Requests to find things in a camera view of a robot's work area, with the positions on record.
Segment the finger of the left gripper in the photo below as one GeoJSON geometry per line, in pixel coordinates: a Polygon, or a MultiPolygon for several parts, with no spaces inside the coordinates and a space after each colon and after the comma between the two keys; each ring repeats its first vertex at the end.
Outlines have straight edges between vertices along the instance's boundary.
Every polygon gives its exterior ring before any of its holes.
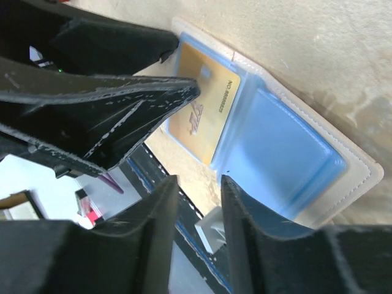
{"type": "Polygon", "coordinates": [[[84,76],[1,59],[1,153],[99,176],[200,95],[178,77],[84,76]]]}
{"type": "Polygon", "coordinates": [[[80,75],[133,75],[164,62],[179,44],[170,31],[61,1],[1,1],[1,38],[33,47],[64,72],[80,75]]]}

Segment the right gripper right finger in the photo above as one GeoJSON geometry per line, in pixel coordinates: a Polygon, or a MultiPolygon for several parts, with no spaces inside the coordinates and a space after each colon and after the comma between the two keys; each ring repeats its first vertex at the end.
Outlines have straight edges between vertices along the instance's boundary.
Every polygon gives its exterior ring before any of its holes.
{"type": "Polygon", "coordinates": [[[327,225],[313,230],[221,178],[234,293],[390,293],[391,227],[327,225]]]}

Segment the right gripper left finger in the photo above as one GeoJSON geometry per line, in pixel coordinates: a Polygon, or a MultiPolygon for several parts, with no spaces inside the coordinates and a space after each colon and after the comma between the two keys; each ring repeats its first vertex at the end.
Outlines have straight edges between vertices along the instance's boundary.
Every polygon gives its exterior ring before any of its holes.
{"type": "Polygon", "coordinates": [[[88,230],[67,220],[1,222],[2,293],[167,293],[177,177],[88,230]]]}

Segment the beige card holder wallet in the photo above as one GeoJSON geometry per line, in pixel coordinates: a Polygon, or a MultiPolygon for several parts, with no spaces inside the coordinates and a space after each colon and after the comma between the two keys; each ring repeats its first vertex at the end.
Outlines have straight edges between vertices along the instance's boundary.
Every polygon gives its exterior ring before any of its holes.
{"type": "Polygon", "coordinates": [[[262,66],[190,23],[174,18],[183,42],[215,56],[241,77],[210,165],[285,218],[316,228],[378,184],[371,156],[282,86],[262,66]]]}

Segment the gold credit card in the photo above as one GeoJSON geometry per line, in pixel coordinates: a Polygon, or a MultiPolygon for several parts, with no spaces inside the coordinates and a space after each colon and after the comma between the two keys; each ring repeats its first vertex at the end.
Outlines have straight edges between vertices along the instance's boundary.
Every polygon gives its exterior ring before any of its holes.
{"type": "Polygon", "coordinates": [[[241,77],[190,42],[181,44],[177,74],[196,79],[200,95],[170,117],[167,132],[197,160],[210,165],[241,77]]]}

